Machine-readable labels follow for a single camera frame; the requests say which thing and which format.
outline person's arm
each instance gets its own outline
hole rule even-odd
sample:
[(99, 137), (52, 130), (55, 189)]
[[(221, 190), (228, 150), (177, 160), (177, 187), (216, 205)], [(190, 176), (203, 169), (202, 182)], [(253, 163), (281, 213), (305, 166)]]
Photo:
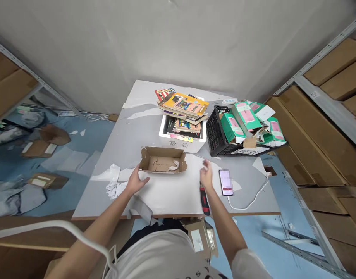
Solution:
[[(150, 179), (141, 181), (138, 172), (139, 165), (132, 172), (125, 190), (84, 232), (88, 239), (103, 246), (108, 244), (127, 203)], [(100, 256), (99, 252), (77, 240), (47, 279), (88, 278)]]
[(200, 181), (205, 187), (218, 237), (229, 265), (231, 266), (236, 253), (248, 246), (240, 230), (215, 192), (212, 177), (213, 171), (210, 162), (205, 160), (204, 167), (200, 171)]

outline person's right hand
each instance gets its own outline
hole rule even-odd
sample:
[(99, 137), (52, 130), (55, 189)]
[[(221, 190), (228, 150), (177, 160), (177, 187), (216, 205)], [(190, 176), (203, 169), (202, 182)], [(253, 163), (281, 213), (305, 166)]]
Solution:
[(203, 162), (204, 167), (200, 170), (200, 182), (205, 189), (213, 187), (213, 170), (210, 162), (205, 160)]

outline white wall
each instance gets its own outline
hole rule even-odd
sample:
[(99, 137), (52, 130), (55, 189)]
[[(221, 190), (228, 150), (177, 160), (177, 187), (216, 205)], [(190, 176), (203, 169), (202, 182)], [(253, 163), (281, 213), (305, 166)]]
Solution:
[(354, 0), (4, 0), (0, 41), (80, 108), (136, 79), (264, 100), (356, 18)]

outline white t-shirt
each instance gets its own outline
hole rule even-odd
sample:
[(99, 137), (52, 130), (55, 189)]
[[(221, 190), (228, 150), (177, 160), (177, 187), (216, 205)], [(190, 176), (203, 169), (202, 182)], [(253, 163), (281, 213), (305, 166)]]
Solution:
[[(226, 278), (195, 254), (188, 235), (179, 229), (143, 237), (117, 259), (116, 268), (118, 279)], [(231, 269), (234, 279), (271, 278), (262, 261), (249, 249), (237, 252)], [(112, 278), (110, 272), (106, 278)]]

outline person's left hand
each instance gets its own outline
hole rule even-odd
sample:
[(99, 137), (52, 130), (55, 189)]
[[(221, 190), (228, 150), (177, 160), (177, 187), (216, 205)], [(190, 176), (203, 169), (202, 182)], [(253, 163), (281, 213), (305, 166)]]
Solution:
[(131, 194), (135, 194), (136, 192), (138, 192), (151, 179), (150, 177), (147, 177), (144, 180), (140, 180), (139, 165), (140, 164), (138, 164), (132, 171), (132, 174), (129, 178), (129, 182), (127, 183), (125, 188), (125, 190), (129, 191)]

